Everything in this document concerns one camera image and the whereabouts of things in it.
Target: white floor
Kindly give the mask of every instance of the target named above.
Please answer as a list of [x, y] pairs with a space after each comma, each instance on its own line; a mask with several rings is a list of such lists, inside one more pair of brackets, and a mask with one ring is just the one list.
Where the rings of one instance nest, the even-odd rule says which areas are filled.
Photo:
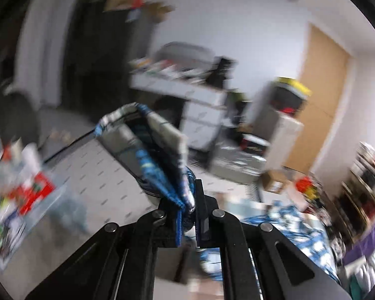
[[[201, 167], [192, 170], [202, 179], [207, 195], [246, 193], [246, 185], [220, 179]], [[88, 233], [73, 233], [49, 217], [43, 218], [0, 273], [0, 281], [14, 300], [24, 299], [105, 223], [136, 222], [155, 208], [136, 180], [96, 140], [69, 154], [51, 171], [86, 207]]]
[[37, 113], [40, 121], [39, 146], [42, 146], [40, 154], [44, 160], [93, 130], [96, 124], [78, 113], [63, 109], [42, 107]]

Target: cardboard box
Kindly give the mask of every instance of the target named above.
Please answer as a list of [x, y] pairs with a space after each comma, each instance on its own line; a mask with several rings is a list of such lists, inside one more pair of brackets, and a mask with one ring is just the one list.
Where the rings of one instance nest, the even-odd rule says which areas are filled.
[[264, 191], [279, 194], [287, 184], [288, 179], [280, 170], [268, 170], [261, 175], [261, 181]]

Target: wooden door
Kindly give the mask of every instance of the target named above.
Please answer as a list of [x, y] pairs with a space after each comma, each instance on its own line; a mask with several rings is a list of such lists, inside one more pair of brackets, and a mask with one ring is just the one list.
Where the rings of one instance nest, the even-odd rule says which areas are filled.
[[334, 40], [311, 25], [307, 56], [300, 82], [312, 95], [297, 119], [303, 131], [285, 163], [286, 167], [307, 173], [321, 150], [333, 123], [346, 80], [350, 55]]

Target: desk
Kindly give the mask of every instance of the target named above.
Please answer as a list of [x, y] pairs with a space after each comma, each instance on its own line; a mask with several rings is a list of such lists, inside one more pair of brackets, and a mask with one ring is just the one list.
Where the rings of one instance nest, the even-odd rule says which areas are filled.
[[130, 87], [185, 99], [179, 130], [187, 136], [190, 148], [208, 151], [226, 113], [225, 89], [190, 84], [179, 79], [168, 80], [146, 73], [133, 74]]

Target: yellow object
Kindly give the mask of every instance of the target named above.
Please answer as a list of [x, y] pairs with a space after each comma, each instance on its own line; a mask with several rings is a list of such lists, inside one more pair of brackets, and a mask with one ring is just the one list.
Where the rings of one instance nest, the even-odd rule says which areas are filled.
[[293, 88], [297, 89], [298, 91], [300, 91], [302, 94], [305, 94], [306, 96], [312, 95], [312, 91], [308, 89], [305, 85], [301, 84], [296, 79], [278, 77], [276, 78], [276, 81], [281, 82], [283, 84], [288, 84], [292, 86]]
[[307, 195], [307, 197], [310, 199], [310, 200], [314, 200], [316, 198], [318, 198], [318, 193], [317, 193], [317, 190], [314, 188], [314, 187], [309, 187], [305, 190], [304, 192], [305, 195]]

